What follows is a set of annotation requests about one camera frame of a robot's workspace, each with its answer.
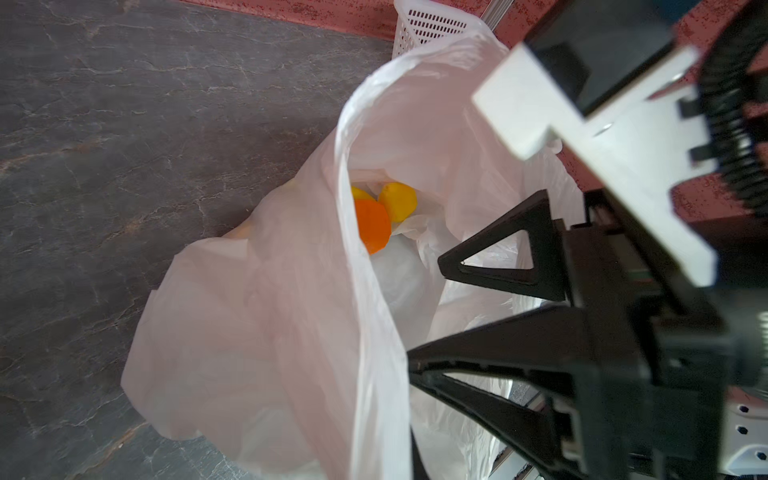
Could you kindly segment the orange fruit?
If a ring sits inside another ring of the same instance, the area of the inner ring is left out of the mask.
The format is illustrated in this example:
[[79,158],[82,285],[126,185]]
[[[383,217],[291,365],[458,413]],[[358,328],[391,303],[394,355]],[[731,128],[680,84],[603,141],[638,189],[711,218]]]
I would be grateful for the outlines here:
[[391,221],[385,207],[371,199],[355,199],[361,241],[370,255],[383,250],[391,236]]

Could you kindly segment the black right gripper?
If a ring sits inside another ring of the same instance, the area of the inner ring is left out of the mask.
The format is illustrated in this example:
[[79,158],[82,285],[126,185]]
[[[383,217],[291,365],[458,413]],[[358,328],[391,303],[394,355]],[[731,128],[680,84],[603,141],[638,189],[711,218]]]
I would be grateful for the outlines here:
[[[575,307],[550,305],[410,350],[410,383],[547,479],[713,479],[734,387],[767,386],[767,225],[697,222],[716,279],[695,286],[609,193],[564,234]],[[562,302],[564,224],[539,190],[438,258],[459,283]]]

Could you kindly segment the white plastic bag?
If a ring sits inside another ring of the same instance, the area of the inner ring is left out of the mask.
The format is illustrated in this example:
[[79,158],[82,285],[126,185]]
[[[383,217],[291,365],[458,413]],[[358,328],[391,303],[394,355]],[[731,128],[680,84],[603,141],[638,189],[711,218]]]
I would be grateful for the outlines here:
[[[298,173],[221,238],[177,254],[148,299],[123,389],[163,436],[203,436],[266,479],[485,479],[501,444],[413,389],[418,345],[538,306],[447,281],[437,260],[538,190],[554,217],[583,196],[548,148],[510,154],[472,104],[507,56],[492,34],[445,37],[370,75]],[[418,195],[370,255],[355,199]]]

